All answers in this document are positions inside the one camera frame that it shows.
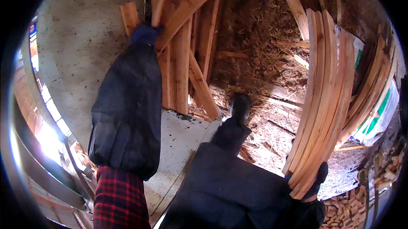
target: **navy blue glove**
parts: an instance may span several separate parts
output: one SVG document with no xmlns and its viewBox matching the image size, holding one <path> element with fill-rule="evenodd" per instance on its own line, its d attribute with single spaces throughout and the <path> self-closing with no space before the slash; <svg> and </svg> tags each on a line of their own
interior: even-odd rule
<svg viewBox="0 0 408 229">
<path fill-rule="evenodd" d="M 130 43 L 150 44 L 154 47 L 159 31 L 157 28 L 141 24 L 135 28 L 130 36 Z"/>
</svg>

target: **concrete wall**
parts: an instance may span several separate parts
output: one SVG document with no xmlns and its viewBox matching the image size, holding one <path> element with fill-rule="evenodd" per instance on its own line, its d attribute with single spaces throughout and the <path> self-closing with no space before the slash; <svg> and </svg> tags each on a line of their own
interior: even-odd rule
<svg viewBox="0 0 408 229">
<path fill-rule="evenodd" d="M 128 45 L 120 5 L 130 1 L 143 18 L 143 0 L 44 0 L 38 12 L 41 77 L 86 150 L 98 88 Z"/>
</svg>

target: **person's leg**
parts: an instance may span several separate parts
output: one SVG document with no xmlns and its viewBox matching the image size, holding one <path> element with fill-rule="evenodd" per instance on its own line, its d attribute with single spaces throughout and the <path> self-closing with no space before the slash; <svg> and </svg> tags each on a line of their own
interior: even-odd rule
<svg viewBox="0 0 408 229">
<path fill-rule="evenodd" d="M 237 156 L 242 143 L 252 132 L 246 126 L 251 104 L 246 94 L 235 94 L 230 105 L 232 117 L 217 129 L 211 143 Z"/>
</svg>

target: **dirt floor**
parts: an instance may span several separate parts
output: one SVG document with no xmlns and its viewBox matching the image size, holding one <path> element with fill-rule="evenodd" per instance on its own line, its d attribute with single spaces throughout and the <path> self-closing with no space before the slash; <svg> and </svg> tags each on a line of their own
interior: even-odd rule
<svg viewBox="0 0 408 229">
<path fill-rule="evenodd" d="M 280 45 L 276 40 L 301 41 L 298 26 L 286 0 L 225 0 L 218 51 L 245 53 L 248 58 L 217 57 L 213 62 L 210 89 L 216 103 L 229 115 L 229 100 L 235 92 L 246 93 L 252 99 L 248 126 L 252 134 L 245 141 L 239 157 L 268 171 L 283 175 L 281 170 L 295 137 L 301 104 L 306 93 L 308 70 L 293 59 L 297 54 L 309 60 L 309 50 Z M 304 8 L 321 10 L 318 0 L 300 0 Z M 336 0 L 323 0 L 337 22 Z M 377 39 L 380 23 L 386 14 L 377 0 L 342 0 L 341 27 L 360 38 L 367 46 Z M 360 82 L 367 65 L 355 74 Z M 276 101 L 289 104 L 282 106 Z M 375 150 L 387 153 L 399 131 L 398 112 L 381 138 L 372 148 L 334 152 L 329 160 L 329 176 L 322 185 L 319 199 L 348 191 L 356 184 L 358 167 L 370 167 Z"/>
</svg>

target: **red plaid sleeve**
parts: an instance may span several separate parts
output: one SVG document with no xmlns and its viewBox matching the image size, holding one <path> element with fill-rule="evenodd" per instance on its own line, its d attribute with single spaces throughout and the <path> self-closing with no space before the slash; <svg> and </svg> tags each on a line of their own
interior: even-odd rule
<svg viewBox="0 0 408 229">
<path fill-rule="evenodd" d="M 151 228 L 143 182 L 133 173 L 100 166 L 94 228 Z"/>
</svg>

